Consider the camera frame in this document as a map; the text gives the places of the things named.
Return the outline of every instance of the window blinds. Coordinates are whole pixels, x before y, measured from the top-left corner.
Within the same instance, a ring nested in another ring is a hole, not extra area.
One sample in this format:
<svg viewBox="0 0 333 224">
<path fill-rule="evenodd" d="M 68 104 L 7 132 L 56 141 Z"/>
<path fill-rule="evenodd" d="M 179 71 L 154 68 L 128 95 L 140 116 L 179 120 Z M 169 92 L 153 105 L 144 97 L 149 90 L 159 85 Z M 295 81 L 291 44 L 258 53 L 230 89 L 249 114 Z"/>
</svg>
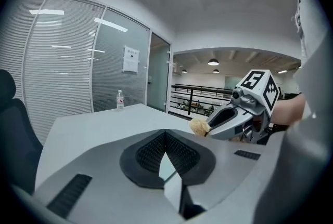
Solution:
<svg viewBox="0 0 333 224">
<path fill-rule="evenodd" d="M 125 106 L 144 103 L 150 30 L 110 9 L 103 20 L 93 60 L 94 111 L 115 109 L 119 89 Z M 122 72 L 125 46 L 140 51 L 138 74 Z"/>
<path fill-rule="evenodd" d="M 55 119 L 91 112 L 89 69 L 104 6 L 47 0 L 32 28 L 24 65 L 30 121 L 42 144 Z"/>
<path fill-rule="evenodd" d="M 8 71 L 16 84 L 15 98 L 22 99 L 24 47 L 35 15 L 44 0 L 11 0 L 4 9 L 0 26 L 0 69 Z"/>
</svg>

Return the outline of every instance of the robotic arm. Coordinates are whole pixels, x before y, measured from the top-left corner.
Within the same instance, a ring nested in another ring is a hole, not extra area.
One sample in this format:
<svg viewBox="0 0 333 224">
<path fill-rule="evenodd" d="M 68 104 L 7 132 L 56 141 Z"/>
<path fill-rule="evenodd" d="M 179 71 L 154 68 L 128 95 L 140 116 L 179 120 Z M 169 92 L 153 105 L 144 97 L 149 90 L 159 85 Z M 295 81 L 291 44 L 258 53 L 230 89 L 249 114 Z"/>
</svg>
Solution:
<svg viewBox="0 0 333 224">
<path fill-rule="evenodd" d="M 207 119 L 208 137 L 227 140 L 244 134 L 256 143 L 267 135 L 266 128 L 279 97 L 279 89 L 269 70 L 251 70 L 236 86 L 228 104 L 221 106 Z M 253 119 L 259 118 L 256 129 Z"/>
</svg>

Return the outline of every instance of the black mesh pad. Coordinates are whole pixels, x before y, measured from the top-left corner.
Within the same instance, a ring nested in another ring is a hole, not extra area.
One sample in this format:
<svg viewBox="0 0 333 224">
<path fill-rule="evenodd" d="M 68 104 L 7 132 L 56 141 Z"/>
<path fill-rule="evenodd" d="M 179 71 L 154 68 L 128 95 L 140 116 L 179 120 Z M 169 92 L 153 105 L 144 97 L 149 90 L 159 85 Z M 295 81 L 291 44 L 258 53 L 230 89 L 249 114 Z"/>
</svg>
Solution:
<svg viewBox="0 0 333 224">
<path fill-rule="evenodd" d="M 187 186 L 204 183 L 216 164 L 209 149 L 173 130 L 159 130 L 126 148 L 120 156 L 120 167 L 138 186 L 163 189 L 159 168 L 164 153 Z"/>
</svg>

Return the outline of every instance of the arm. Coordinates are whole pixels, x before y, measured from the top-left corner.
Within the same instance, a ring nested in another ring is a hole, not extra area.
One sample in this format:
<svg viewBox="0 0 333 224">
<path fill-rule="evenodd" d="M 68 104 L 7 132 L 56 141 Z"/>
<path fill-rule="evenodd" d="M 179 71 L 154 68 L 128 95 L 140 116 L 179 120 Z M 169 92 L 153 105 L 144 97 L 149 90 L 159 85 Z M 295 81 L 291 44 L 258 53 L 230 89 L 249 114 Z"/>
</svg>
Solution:
<svg viewBox="0 0 333 224">
<path fill-rule="evenodd" d="M 303 94 L 290 100 L 278 101 L 272 113 L 271 123 L 290 125 L 302 119 L 304 106 L 305 97 Z"/>
</svg>

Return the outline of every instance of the black grille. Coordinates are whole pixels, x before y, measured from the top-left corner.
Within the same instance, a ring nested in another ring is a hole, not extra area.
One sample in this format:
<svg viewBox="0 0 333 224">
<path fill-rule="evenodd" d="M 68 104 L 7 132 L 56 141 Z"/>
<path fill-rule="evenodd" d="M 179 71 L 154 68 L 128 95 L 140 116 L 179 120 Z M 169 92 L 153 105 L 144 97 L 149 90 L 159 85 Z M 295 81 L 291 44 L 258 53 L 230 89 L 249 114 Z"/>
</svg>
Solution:
<svg viewBox="0 0 333 224">
<path fill-rule="evenodd" d="M 251 159 L 251 160 L 258 160 L 260 158 L 260 154 L 247 152 L 247 151 L 243 151 L 243 150 L 237 150 L 234 154 L 242 156 L 242 157 L 246 157 L 247 159 Z"/>
<path fill-rule="evenodd" d="M 178 174 L 187 173 L 200 160 L 199 153 L 175 137 L 166 134 L 166 153 Z"/>
<path fill-rule="evenodd" d="M 73 206 L 87 188 L 92 177 L 76 174 L 73 179 L 49 203 L 47 208 L 62 218 L 67 218 Z"/>
<path fill-rule="evenodd" d="M 153 173 L 160 170 L 161 160 L 165 153 L 164 134 L 158 136 L 136 153 L 136 160 L 141 167 Z"/>
</svg>

